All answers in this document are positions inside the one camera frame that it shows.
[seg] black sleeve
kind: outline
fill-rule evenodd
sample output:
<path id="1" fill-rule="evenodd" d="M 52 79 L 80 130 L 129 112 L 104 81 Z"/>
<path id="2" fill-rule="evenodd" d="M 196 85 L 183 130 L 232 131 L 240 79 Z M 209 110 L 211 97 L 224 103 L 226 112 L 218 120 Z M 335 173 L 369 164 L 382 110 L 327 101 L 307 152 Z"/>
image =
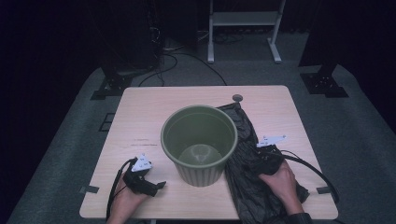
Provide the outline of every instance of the black sleeve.
<path id="1" fill-rule="evenodd" d="M 287 224 L 312 224 L 311 216 L 307 213 L 298 213 L 286 218 Z"/>

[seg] plastic bucket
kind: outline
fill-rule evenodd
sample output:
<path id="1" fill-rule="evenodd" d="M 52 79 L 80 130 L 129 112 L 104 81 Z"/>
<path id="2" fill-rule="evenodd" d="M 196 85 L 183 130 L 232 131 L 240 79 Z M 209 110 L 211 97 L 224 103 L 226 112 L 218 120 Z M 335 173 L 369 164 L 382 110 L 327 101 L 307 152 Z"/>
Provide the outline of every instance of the plastic bucket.
<path id="1" fill-rule="evenodd" d="M 163 125 L 161 144 L 181 178 L 195 187 L 214 184 L 238 141 L 235 124 L 208 105 L 184 107 Z"/>

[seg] white tag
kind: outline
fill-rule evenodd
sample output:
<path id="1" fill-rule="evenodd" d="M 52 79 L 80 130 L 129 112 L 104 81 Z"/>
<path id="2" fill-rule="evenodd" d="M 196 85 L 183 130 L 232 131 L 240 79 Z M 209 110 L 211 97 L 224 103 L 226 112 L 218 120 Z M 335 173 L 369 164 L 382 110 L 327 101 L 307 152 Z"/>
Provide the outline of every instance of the white tag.
<path id="1" fill-rule="evenodd" d="M 132 172 L 148 170 L 151 168 L 152 168 L 151 163 L 149 163 L 149 160 L 146 158 L 145 154 L 142 154 L 140 155 L 139 159 L 137 159 L 137 162 L 132 167 Z"/>
<path id="2" fill-rule="evenodd" d="M 267 147 L 276 144 L 277 142 L 282 141 L 286 138 L 286 135 L 283 136 L 264 136 L 263 139 L 257 144 L 257 147 Z"/>

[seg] person's left hand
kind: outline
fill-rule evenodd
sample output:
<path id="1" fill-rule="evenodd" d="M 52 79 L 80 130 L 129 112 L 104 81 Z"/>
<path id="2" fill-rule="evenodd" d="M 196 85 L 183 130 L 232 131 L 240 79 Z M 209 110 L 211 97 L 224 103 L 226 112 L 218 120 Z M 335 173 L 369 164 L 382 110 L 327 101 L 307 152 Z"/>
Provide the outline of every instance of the person's left hand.
<path id="1" fill-rule="evenodd" d="M 128 187 L 125 187 L 123 181 L 124 174 L 121 175 L 119 184 L 116 187 L 116 197 L 114 198 L 111 206 L 110 217 L 107 221 L 108 224 L 121 224 L 125 223 L 128 218 L 132 216 L 136 208 L 147 199 L 147 194 L 135 194 Z"/>

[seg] person's right hand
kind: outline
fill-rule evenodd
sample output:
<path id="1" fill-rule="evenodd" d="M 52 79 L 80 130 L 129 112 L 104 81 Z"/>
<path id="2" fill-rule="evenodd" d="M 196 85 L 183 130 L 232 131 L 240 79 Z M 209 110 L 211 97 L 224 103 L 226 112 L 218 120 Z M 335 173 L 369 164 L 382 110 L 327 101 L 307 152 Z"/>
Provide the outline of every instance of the person's right hand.
<path id="1" fill-rule="evenodd" d="M 275 196 L 283 203 L 289 216 L 304 212 L 297 197 L 295 175 L 286 161 L 282 162 L 275 174 L 261 174 L 259 178 L 271 188 Z"/>

